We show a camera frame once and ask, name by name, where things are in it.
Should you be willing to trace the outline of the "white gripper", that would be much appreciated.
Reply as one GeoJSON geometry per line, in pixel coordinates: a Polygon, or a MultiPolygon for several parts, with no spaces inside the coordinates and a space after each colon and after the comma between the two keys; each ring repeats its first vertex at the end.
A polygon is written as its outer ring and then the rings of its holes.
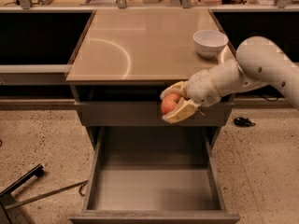
{"type": "Polygon", "coordinates": [[[163,100],[172,93],[183,98],[180,98],[173,111],[163,114],[163,120],[171,124],[181,122],[194,115],[199,106],[210,107],[221,100],[221,96],[207,70],[192,75],[187,82],[180,81],[169,86],[162,91],[160,99],[163,100]]]}

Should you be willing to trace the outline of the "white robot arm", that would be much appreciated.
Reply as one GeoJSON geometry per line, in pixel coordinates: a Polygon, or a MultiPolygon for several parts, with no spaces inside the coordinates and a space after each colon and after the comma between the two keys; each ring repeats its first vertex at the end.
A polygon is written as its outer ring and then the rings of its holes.
{"type": "Polygon", "coordinates": [[[163,120],[181,122],[222,97],[269,85],[299,108],[299,66],[271,40],[254,36],[244,40],[233,60],[195,73],[165,89],[160,98],[163,120]]]}

